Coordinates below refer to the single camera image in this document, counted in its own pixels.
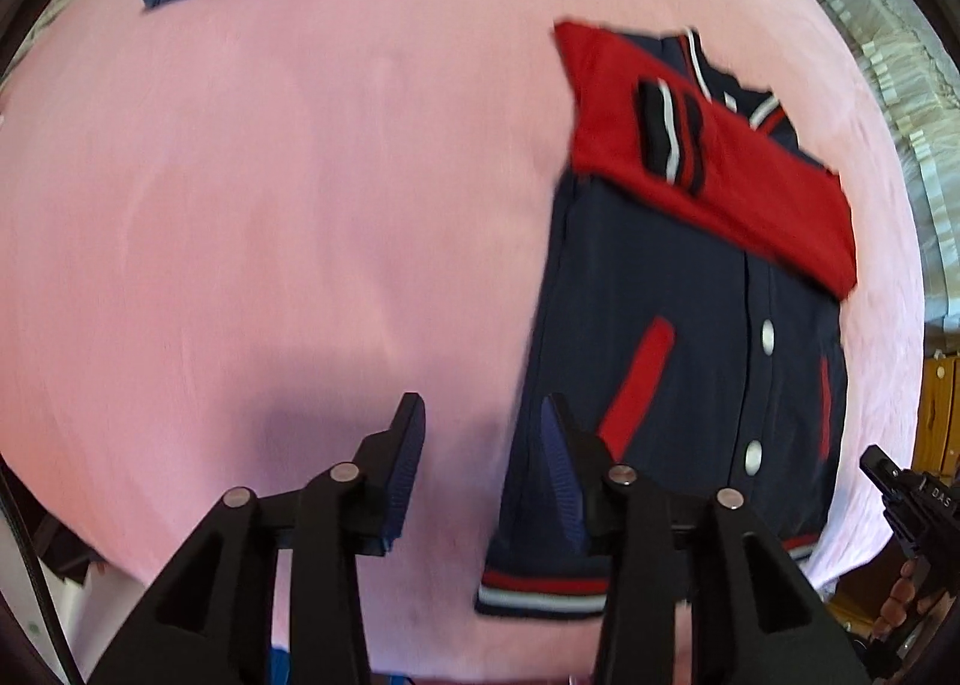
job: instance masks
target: pink sheet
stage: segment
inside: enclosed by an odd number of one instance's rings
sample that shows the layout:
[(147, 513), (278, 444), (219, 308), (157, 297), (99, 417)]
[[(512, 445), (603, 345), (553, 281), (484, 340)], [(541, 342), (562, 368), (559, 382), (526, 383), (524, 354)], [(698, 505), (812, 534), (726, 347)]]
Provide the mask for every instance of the pink sheet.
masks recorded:
[(360, 566), (374, 667), (587, 672), (595, 624), (472, 611), (571, 127), (560, 16), (697, 26), (839, 170), (860, 283), (809, 576), (872, 556), (889, 531), (856, 458), (910, 459), (920, 264), (880, 111), (814, 0), (78, 0), (0, 97), (0, 448), (40, 501), (149, 581), (224, 490), (298, 487), (417, 390), (406, 530)]

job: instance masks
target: metal bolt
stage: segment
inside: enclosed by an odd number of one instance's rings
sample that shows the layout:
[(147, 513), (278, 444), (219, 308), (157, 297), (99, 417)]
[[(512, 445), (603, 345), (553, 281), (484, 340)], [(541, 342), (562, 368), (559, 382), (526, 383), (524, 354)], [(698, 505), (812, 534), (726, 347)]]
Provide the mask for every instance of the metal bolt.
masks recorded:
[(334, 482), (352, 482), (359, 477), (360, 469), (353, 463), (337, 463), (330, 469), (330, 478)]
[(224, 505), (232, 509), (239, 509), (250, 502), (251, 496), (253, 496), (253, 493), (246, 487), (234, 487), (224, 493)]
[(743, 495), (733, 487), (725, 487), (717, 493), (717, 501), (728, 509), (739, 509), (744, 504)]
[(610, 477), (611, 482), (614, 484), (621, 484), (624, 487), (629, 487), (637, 481), (637, 472), (630, 466), (624, 466), (622, 464), (613, 466), (607, 476)]

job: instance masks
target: mattress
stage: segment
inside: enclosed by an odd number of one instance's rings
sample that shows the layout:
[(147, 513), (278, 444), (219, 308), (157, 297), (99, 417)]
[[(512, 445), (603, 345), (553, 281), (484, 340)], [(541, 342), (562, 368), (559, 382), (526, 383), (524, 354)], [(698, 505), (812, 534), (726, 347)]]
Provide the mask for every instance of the mattress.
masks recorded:
[(301, 486), (416, 390), (404, 536), (360, 563), (373, 667), (588, 672), (597, 624), (472, 610), (572, 124), (565, 16), (696, 26), (840, 174), (859, 284), (808, 576), (875, 554), (856, 463), (910, 460), (922, 279), (896, 150), (815, 0), (75, 0), (0, 94), (0, 450), (37, 498), (149, 582), (224, 490)]

